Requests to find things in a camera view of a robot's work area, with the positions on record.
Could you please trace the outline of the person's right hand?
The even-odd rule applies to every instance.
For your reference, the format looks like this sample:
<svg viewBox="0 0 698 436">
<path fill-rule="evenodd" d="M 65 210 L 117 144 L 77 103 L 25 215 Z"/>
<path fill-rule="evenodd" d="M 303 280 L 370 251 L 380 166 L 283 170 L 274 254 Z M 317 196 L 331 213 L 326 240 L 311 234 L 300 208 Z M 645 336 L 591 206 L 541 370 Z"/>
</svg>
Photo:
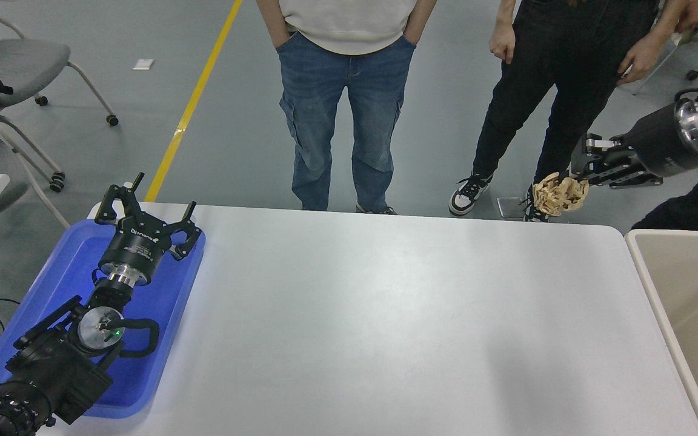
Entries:
<svg viewBox="0 0 698 436">
<path fill-rule="evenodd" d="M 493 56 L 510 65 L 516 48 L 516 34 L 512 24 L 509 22 L 496 22 L 488 46 Z"/>
</svg>

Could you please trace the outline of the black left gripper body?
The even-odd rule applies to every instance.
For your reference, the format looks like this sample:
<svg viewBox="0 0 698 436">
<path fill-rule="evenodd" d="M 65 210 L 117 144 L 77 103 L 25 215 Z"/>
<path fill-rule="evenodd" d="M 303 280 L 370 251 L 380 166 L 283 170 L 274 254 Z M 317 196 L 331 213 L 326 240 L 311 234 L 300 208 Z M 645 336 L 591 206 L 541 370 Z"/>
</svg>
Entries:
<svg viewBox="0 0 698 436">
<path fill-rule="evenodd" d="M 171 246 L 166 226 L 166 222 L 152 215 L 145 215 L 141 220 L 134 216 L 122 218 L 99 261 L 100 270 L 108 276 L 114 271 L 134 270 L 138 272 L 135 285 L 148 285 L 164 251 Z"/>
</svg>

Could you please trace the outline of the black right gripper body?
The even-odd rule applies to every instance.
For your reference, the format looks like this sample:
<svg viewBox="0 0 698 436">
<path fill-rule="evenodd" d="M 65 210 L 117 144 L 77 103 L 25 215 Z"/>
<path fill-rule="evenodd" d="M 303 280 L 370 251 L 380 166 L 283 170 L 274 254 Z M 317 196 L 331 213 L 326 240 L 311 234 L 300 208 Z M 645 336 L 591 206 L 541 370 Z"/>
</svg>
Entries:
<svg viewBox="0 0 698 436">
<path fill-rule="evenodd" d="M 655 176 L 678 176 L 698 168 L 698 150 L 685 138 L 681 118 L 695 105 L 671 103 L 638 119 L 629 132 L 618 135 L 640 163 Z"/>
</svg>

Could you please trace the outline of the person's left hand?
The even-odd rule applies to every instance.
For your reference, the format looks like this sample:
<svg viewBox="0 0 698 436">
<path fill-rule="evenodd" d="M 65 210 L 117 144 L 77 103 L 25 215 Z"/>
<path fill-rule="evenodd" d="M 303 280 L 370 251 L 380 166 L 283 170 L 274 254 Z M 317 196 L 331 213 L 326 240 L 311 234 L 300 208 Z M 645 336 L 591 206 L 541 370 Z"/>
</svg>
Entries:
<svg viewBox="0 0 698 436">
<path fill-rule="evenodd" d="M 657 58 L 663 47 L 663 42 L 659 42 L 650 35 L 643 37 L 637 41 L 631 49 L 628 50 L 626 56 L 621 62 L 617 81 L 618 85 L 637 82 L 651 71 L 656 65 Z"/>
</svg>

